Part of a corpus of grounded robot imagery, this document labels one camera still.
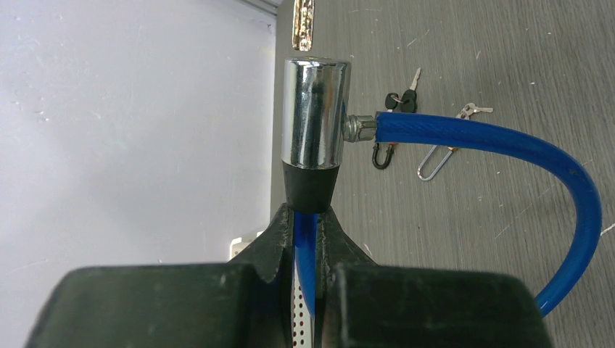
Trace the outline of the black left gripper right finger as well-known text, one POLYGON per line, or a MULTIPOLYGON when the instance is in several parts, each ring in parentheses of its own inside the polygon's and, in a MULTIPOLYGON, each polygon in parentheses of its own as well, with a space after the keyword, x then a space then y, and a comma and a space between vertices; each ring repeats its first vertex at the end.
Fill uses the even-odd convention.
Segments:
POLYGON ((528 288, 498 273, 376 264, 318 219, 319 347, 550 347, 528 288))

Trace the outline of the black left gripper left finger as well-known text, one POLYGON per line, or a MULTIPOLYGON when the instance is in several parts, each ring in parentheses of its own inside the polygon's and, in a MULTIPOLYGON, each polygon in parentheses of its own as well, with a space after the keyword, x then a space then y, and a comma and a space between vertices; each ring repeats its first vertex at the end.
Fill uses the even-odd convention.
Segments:
MULTIPOLYGON (((281 205, 250 247, 293 247, 281 205)), ((79 268, 51 292, 27 347, 274 347, 249 263, 79 268)))

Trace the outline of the orange black padlock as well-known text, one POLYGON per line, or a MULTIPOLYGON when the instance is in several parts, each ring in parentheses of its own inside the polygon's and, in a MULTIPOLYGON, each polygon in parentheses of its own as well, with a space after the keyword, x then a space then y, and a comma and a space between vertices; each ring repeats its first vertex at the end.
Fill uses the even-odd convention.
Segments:
POLYGON ((371 155, 371 163, 377 170, 386 170, 395 153, 396 143, 379 143, 375 142, 371 155))

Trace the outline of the black headed key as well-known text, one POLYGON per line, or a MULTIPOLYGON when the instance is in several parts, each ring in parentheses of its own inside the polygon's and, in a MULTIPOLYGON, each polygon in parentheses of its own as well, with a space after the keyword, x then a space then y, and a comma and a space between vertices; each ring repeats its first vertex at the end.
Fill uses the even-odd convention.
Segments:
POLYGON ((418 68, 410 83, 409 89, 407 89, 402 96, 395 92, 390 92, 386 95, 384 105, 388 112, 402 112, 402 113, 415 113, 418 109, 417 103, 417 85, 421 76, 421 68, 418 68))

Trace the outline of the blue cable lock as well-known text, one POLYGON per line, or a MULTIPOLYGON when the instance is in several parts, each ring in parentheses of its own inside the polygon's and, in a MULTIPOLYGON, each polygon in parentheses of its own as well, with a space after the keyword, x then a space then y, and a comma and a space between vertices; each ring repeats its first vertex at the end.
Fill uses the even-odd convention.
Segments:
POLYGON ((294 212, 297 273, 310 312, 315 312, 316 222, 330 207, 345 142, 451 145, 515 157, 547 170, 569 190, 576 209, 570 249, 535 297, 549 314, 590 264, 600 239, 598 190, 578 161, 542 139, 472 120, 424 114, 347 113, 351 65, 304 57, 284 63, 281 161, 286 203, 294 212))

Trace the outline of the silver key bunch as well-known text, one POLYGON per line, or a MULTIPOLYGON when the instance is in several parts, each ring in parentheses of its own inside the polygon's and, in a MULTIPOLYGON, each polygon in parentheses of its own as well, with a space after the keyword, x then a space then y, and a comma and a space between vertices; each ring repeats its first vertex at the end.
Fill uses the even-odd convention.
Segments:
POLYGON ((462 110, 456 115, 456 118, 469 120, 472 115, 480 113, 480 112, 493 112, 494 109, 490 107, 478 107, 475 103, 466 104, 462 110))

